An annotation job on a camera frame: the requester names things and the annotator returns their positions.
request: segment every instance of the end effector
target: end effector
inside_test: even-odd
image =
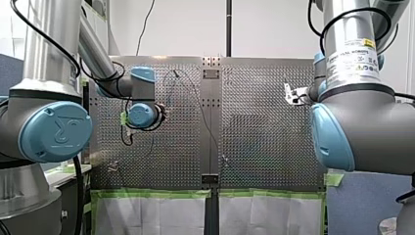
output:
[[[134,67],[130,76],[124,76],[113,82],[102,81],[96,85],[99,95],[118,97],[132,101],[132,106],[126,110],[126,125],[132,129],[150,131],[156,129],[165,120],[164,105],[155,102],[155,71],[146,67]]]

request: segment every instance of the metal rod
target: metal rod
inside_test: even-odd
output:
[[[226,0],[226,57],[232,57],[232,0]]]
[[[408,4],[409,0],[377,0],[373,6],[386,12],[391,17],[392,28],[395,28],[403,13],[405,12]],[[376,36],[385,32],[387,28],[387,22],[385,21],[384,17],[379,14],[373,14],[372,21]],[[378,52],[383,51],[388,46],[388,40],[393,34],[394,30],[391,29],[387,36],[376,41]]]
[[[83,15],[80,20],[79,55],[98,78],[107,78],[115,73],[113,61]]]

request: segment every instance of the metal bracket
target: metal bracket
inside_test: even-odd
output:
[[[219,70],[204,70],[204,79],[219,79]]]
[[[218,174],[202,174],[202,184],[217,184],[219,183]]]
[[[303,106],[311,104],[308,98],[308,87],[301,87],[292,90],[290,84],[284,83],[285,99],[289,105]]]

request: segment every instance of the white paper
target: white paper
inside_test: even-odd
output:
[[[13,39],[13,49],[14,56],[17,59],[24,60],[24,49],[25,49],[25,39],[24,38],[14,38]]]
[[[0,54],[14,57],[13,53],[13,39],[12,38],[0,38]]]
[[[221,235],[319,235],[322,200],[220,198]]]
[[[204,235],[206,199],[100,199],[96,235]]]
[[[161,227],[205,226],[205,199],[161,199]]]

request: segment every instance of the gray panel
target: gray panel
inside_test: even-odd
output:
[[[222,188],[322,191],[308,107],[289,106],[284,82],[304,87],[312,61],[222,59]]]
[[[0,96],[8,96],[9,88],[23,77],[23,61],[0,54]]]
[[[200,189],[201,111],[196,99],[200,99],[202,59],[113,59],[125,64],[127,71],[132,66],[147,66],[156,71],[156,100],[168,106],[169,118],[156,131],[136,133],[133,146],[126,147],[120,140],[119,114],[123,105],[91,92],[94,137],[98,137],[91,140],[92,187]],[[181,77],[176,78],[172,70],[177,70]],[[115,162],[117,171],[109,171],[109,165]]]
[[[327,192],[330,235],[378,235],[382,220],[399,214],[402,205],[395,199],[410,185],[408,176],[346,173],[340,186]]]

